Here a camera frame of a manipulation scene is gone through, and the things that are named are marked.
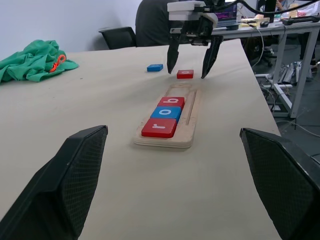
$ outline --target blue block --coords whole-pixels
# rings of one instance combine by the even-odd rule
[[[151,115],[152,119],[176,119],[179,122],[181,108],[179,106],[157,106]]]
[[[164,69],[163,64],[152,64],[146,68],[148,72],[160,72],[162,69]]]

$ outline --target dark shirt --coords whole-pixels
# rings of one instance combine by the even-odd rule
[[[169,21],[168,3],[179,0],[143,0],[135,19],[138,47],[169,45],[170,29],[181,28],[180,21]]]

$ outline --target black mesh panel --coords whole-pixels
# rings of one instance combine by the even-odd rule
[[[84,140],[61,184],[66,217],[77,237],[83,230],[97,188],[106,134],[101,130]]]
[[[313,187],[275,143],[246,132],[242,136],[257,192],[283,240],[293,239],[316,195]]]

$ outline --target red block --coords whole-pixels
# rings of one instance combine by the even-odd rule
[[[172,138],[177,128],[176,119],[150,118],[144,125],[141,135],[153,138]]]
[[[193,79],[194,71],[193,70],[179,70],[177,75],[177,79]]]
[[[158,103],[158,107],[180,107],[181,111],[185,106],[185,98],[183,96],[164,96]]]

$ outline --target table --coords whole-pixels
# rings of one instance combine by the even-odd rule
[[[194,69],[203,102],[189,149],[132,137],[177,80],[168,46],[70,53],[80,67],[41,83],[0,85],[0,218],[33,174],[79,130],[108,125],[99,183],[80,240],[280,240],[250,173],[243,127],[279,134],[240,40],[221,45],[201,79],[206,47],[182,45],[174,73]]]
[[[312,54],[315,49],[317,42],[317,37],[320,29],[320,22],[301,22],[292,25],[284,26],[281,22],[270,23],[268,27],[259,27],[259,31],[263,36],[275,36],[280,35],[280,42],[277,52],[277,59],[274,68],[274,77],[270,81],[272,83],[272,88],[279,96],[279,99],[283,103],[287,112],[274,112],[275,117],[291,117],[295,119],[298,116],[298,109],[300,106],[302,94],[305,88],[305,83],[310,69],[310,61],[312,59]],[[171,32],[179,33],[181,28],[173,28]],[[282,59],[285,52],[286,40],[288,34],[303,34],[310,33],[306,50],[304,53],[304,58],[302,61],[302,68],[300,71],[300,76],[297,85],[297,92],[295,95],[294,102],[292,103],[290,99],[285,95],[279,82],[279,72],[281,70]],[[249,37],[260,37],[260,33],[253,29],[252,27],[241,27],[237,30],[227,30],[226,28],[216,28],[212,32],[213,35],[222,35],[224,39],[237,39],[237,38],[249,38]],[[266,77],[268,74],[257,74],[256,77]]]

